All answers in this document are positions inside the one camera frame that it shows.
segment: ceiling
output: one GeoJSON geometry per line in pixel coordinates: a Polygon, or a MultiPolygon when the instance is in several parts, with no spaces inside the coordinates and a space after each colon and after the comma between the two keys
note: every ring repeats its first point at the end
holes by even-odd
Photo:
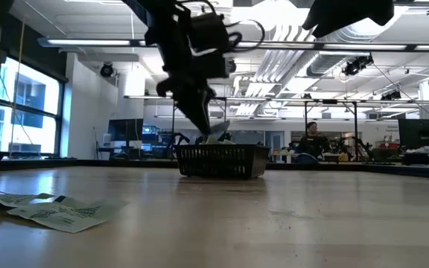
{"type": "MultiPolygon", "coordinates": [[[[129,7],[123,4],[100,4],[86,0],[15,0],[11,13],[26,21],[28,25],[41,34],[52,38],[88,38],[88,39],[143,39],[147,28],[134,16],[129,7]]],[[[233,10],[248,7],[220,7],[218,11],[227,16],[233,10]]],[[[429,16],[427,10],[412,10],[403,15],[388,30],[376,37],[375,42],[429,42],[429,16]]],[[[278,16],[264,10],[267,21],[278,16]]],[[[234,30],[240,31],[244,39],[256,40],[259,30],[254,25],[238,25],[234,30]]],[[[273,39],[275,30],[267,33],[267,39],[273,39]]],[[[141,62],[151,73],[154,89],[157,81],[166,75],[162,70],[162,59],[154,48],[86,48],[84,53],[93,54],[93,64],[101,64],[98,55],[102,54],[138,54],[141,62]]],[[[266,51],[229,55],[235,59],[239,73],[256,72],[263,62],[266,51]]],[[[373,53],[375,64],[393,82],[401,81],[408,94],[415,97],[418,92],[418,81],[429,74],[429,54],[418,53],[373,53]]],[[[115,63],[121,70],[132,68],[132,63],[115,63]]],[[[235,75],[226,80],[214,80],[212,83],[233,84],[235,75]]],[[[334,70],[333,79],[321,79],[315,86],[317,94],[330,92],[340,97],[345,92],[354,92],[355,97],[363,97],[372,91],[382,89],[391,82],[377,70],[369,67],[347,83],[337,77],[334,70]]]]}

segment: black basket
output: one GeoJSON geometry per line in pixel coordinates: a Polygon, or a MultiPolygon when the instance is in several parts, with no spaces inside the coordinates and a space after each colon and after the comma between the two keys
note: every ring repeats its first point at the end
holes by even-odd
{"type": "Polygon", "coordinates": [[[264,174],[269,147],[260,145],[179,145],[179,171],[185,176],[256,178],[264,174]]]}

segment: window frame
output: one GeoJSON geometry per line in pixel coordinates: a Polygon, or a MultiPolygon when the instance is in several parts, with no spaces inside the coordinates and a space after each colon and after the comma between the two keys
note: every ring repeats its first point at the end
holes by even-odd
{"type": "MultiPolygon", "coordinates": [[[[12,60],[17,60],[14,57],[7,57],[8,59],[12,59],[12,60]]],[[[63,116],[63,97],[64,97],[64,91],[65,91],[65,83],[55,77],[52,77],[50,74],[44,72],[44,71],[40,71],[39,69],[36,69],[34,67],[32,67],[31,65],[28,65],[26,63],[22,63],[24,65],[26,65],[28,68],[32,68],[34,71],[37,71],[41,74],[47,75],[50,78],[55,79],[58,83],[59,83],[59,100],[58,100],[58,104],[57,104],[57,113],[51,113],[51,112],[46,112],[44,110],[41,109],[35,109],[33,107],[30,106],[25,106],[25,105],[21,105],[21,104],[17,104],[17,103],[11,103],[10,101],[7,100],[3,100],[0,99],[0,106],[6,106],[6,107],[10,107],[13,108],[13,106],[16,106],[16,110],[19,111],[23,111],[23,112],[28,112],[31,114],[35,114],[35,115],[42,115],[45,117],[49,117],[49,118],[53,118],[55,120],[56,123],[56,132],[55,132],[55,141],[54,141],[54,153],[20,153],[20,152],[13,152],[14,156],[60,156],[60,139],[61,139],[61,127],[62,127],[62,116],[63,116]]],[[[16,93],[17,91],[14,91],[14,101],[16,102],[16,93]]],[[[9,156],[9,152],[2,152],[2,154],[4,156],[9,156]]]]}

